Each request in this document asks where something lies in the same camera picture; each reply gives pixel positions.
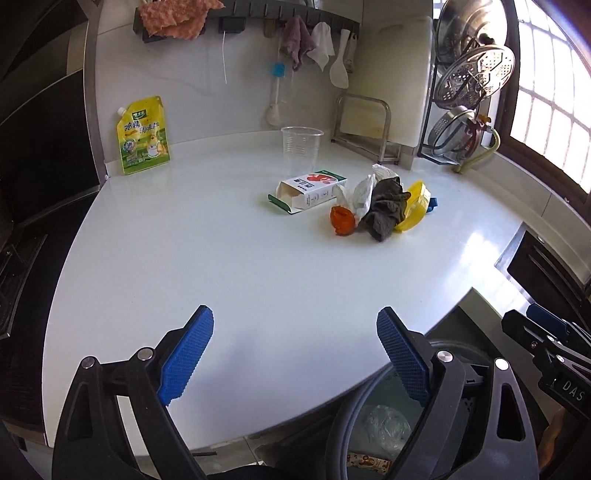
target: yellow seasoning pouch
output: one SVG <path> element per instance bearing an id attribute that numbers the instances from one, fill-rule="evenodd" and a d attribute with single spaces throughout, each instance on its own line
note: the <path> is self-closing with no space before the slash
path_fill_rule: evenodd
<path id="1" fill-rule="evenodd" d="M 117 124 L 117 136 L 126 175 L 170 160 L 164 107 L 158 96 L 129 105 Z"/>

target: orange object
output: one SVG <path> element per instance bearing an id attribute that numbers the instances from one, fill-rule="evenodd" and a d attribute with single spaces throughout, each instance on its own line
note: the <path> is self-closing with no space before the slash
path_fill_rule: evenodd
<path id="1" fill-rule="evenodd" d="M 350 235 L 355 231 L 355 215 L 345 207 L 332 207 L 330 223 L 337 235 Z"/>

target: white spatula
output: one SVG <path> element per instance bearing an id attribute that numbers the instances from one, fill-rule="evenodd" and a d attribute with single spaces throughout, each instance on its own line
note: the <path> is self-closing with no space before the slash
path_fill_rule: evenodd
<path id="1" fill-rule="evenodd" d="M 350 30 L 343 28 L 340 31 L 339 54 L 337 55 L 333 66 L 330 68 L 330 81 L 337 88 L 349 88 L 349 74 L 343 63 L 343 56 L 345 56 L 345 49 L 347 48 L 349 35 L 351 35 Z"/>

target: clear plastic cup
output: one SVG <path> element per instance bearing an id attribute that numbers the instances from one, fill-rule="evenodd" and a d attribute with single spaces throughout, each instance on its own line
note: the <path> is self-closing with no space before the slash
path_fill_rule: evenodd
<path id="1" fill-rule="evenodd" d="M 316 170 L 322 130 L 307 127 L 284 127 L 283 165 L 286 179 L 306 175 Z"/>

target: person's hand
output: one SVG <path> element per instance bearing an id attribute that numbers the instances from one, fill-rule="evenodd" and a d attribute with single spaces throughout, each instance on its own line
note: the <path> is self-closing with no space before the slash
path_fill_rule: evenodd
<path id="1" fill-rule="evenodd" d="M 544 430 L 542 440 L 538 445 L 538 465 L 540 466 L 540 471 L 548 466 L 556 454 L 556 439 L 562 431 L 565 413 L 566 410 L 560 407 L 554 418 L 552 418 L 548 428 Z"/>

